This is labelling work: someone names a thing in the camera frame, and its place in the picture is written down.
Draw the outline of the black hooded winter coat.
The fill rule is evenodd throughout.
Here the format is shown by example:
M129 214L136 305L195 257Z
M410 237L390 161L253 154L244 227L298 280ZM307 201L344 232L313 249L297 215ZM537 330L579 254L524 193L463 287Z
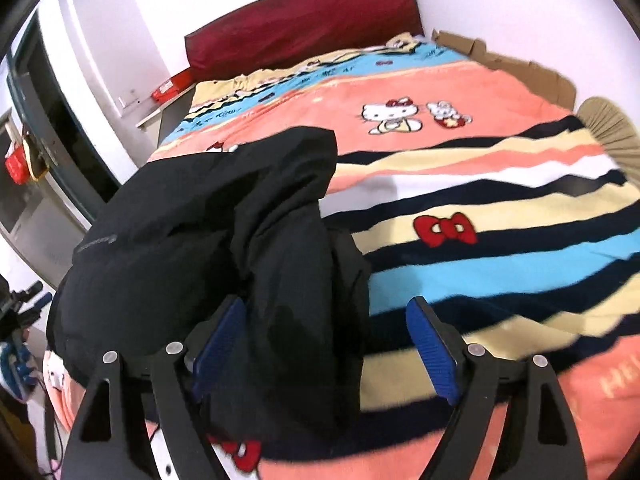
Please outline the black hooded winter coat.
M334 133L294 127L231 152L149 162L74 251L47 337L76 382L104 352L149 356L229 297L242 333L203 396L235 439L333 441L360 412L370 266L319 203Z

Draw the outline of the yellow hanging bag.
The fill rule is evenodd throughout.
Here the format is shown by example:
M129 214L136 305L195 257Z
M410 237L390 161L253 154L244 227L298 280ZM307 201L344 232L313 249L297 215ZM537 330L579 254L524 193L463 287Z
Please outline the yellow hanging bag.
M35 182L41 180L49 171L49 165L38 148L34 136L25 130L22 133L25 160L29 175Z

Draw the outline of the red hanging bag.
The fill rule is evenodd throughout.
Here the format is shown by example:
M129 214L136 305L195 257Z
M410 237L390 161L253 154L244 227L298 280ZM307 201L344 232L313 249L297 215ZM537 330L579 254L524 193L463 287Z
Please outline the red hanging bag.
M12 143L4 156L4 166L12 181L24 185L30 180L28 163L22 144Z

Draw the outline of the dark green door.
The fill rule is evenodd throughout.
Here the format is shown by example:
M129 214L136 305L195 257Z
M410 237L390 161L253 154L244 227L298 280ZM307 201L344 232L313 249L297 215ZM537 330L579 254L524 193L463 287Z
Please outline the dark green door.
M15 53L8 54L10 95L27 131L63 194L90 222L120 184L91 144L64 96L44 47L39 20L28 22Z

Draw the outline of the white bedside shelf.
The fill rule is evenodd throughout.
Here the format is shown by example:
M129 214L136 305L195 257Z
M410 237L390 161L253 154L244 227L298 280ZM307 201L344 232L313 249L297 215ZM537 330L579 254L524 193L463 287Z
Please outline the white bedside shelf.
M141 119L136 127L158 148L178 127L189 113L195 93L195 84L180 92L171 100L162 104L157 110Z

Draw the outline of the Hello Kitty striped blanket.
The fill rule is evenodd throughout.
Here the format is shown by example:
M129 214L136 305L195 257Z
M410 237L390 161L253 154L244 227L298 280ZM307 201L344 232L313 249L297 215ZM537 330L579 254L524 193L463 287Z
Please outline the Hello Kitty striped blanket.
M360 412L333 441L235 439L206 420L202 400L226 479L423 479L454 408L408 333L414 297L496 358L547 358L586 479L637 478L639 188L582 121L509 74L402 34L201 81L146 164L294 127L334 133L321 218L370 266ZM94 370L76 382L51 346L44 366L70 435ZM179 479L152 393L142 406L159 479ZM507 406L496 405L469 479L490 479Z

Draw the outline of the red box on shelf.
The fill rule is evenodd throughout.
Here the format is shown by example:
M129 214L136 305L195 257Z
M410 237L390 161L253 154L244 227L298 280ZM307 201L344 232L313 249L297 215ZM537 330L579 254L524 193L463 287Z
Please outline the red box on shelf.
M190 67L182 70L178 74L171 76L159 87L157 87L151 94L151 98L158 104L163 104L175 96L178 96L181 92L186 90L193 84L194 78Z

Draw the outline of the beige woven fan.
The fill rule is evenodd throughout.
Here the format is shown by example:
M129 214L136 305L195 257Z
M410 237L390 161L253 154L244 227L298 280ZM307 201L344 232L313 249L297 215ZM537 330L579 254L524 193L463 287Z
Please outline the beige woven fan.
M620 166L625 177L639 186L639 133L629 117L615 103L600 96L586 99L576 116Z

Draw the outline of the brown cardboard sheet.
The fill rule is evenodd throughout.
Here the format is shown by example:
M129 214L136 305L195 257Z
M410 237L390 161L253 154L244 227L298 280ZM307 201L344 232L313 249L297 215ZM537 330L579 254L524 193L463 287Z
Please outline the brown cardboard sheet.
M502 70L510 74L525 84L530 92L552 104L574 110L577 94L575 85L551 68L534 61L523 61L489 51L486 42L480 38L468 38L434 29L432 40L435 44L455 50L491 70Z

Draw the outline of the dark red headboard cushion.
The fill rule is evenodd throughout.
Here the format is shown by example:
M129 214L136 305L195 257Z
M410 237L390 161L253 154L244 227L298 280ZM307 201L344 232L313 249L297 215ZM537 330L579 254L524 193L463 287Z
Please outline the dark red headboard cushion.
M421 35L416 0L257 0L184 37L195 80L288 68L325 53Z

